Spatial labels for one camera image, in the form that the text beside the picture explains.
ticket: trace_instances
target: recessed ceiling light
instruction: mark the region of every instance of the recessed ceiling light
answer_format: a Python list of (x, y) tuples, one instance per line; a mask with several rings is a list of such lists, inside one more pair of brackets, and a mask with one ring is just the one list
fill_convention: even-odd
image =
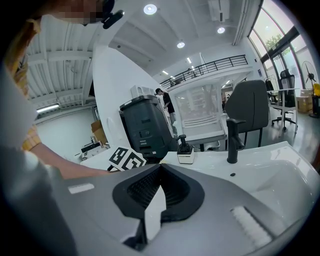
[(224, 27), (219, 27), (219, 28), (218, 28), (218, 33), (219, 33), (219, 34), (222, 34), (223, 32), (225, 32), (225, 30), (226, 30), (226, 29), (225, 29)]
[(185, 43), (184, 42), (180, 42), (180, 43), (178, 43), (177, 45), (176, 45), (176, 47), (178, 47), (178, 48), (183, 48), (183, 47), (185, 47)]
[(41, 113), (41, 112), (48, 111), (48, 110), (53, 110), (53, 109), (56, 109), (56, 108), (59, 108), (59, 105), (58, 105), (58, 104), (54, 104), (54, 105), (51, 105), (51, 106), (46, 106), (46, 107), (37, 109), (36, 111), (37, 111), (38, 113)]
[(144, 8), (143, 11), (147, 15), (152, 15), (157, 12), (157, 7), (154, 4), (147, 4)]

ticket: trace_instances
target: person's arm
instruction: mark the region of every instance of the person's arm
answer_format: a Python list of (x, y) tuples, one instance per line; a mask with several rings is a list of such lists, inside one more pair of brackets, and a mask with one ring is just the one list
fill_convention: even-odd
[(164, 105), (164, 108), (168, 107), (168, 105), (170, 104), (171, 101), (167, 102), (165, 105)]
[(105, 170), (93, 169), (68, 161), (42, 143), (37, 144), (30, 151), (41, 159), (44, 164), (57, 167), (64, 179), (110, 174)]

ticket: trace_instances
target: small white box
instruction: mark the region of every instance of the small white box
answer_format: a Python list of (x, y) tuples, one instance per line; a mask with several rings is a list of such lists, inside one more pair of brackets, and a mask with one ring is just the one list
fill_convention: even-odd
[(187, 153), (183, 153), (183, 154), (177, 154), (178, 156), (178, 160), (180, 164), (188, 164), (191, 165), (194, 163), (194, 159), (195, 159), (195, 151), (194, 148), (192, 148), (191, 153), (187, 154)]

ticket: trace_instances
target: glass railing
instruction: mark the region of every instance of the glass railing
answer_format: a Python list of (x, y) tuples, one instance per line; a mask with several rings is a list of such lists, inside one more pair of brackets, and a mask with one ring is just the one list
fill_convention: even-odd
[(161, 83), (161, 86), (164, 89), (168, 89), (190, 79), (197, 78), (208, 73), (242, 65), (248, 65), (246, 55), (238, 55), (218, 59), (200, 66), (196, 66), (195, 68), (190, 68), (180, 74), (177, 74), (174, 76), (174, 78), (170, 78), (168, 80), (163, 81)]

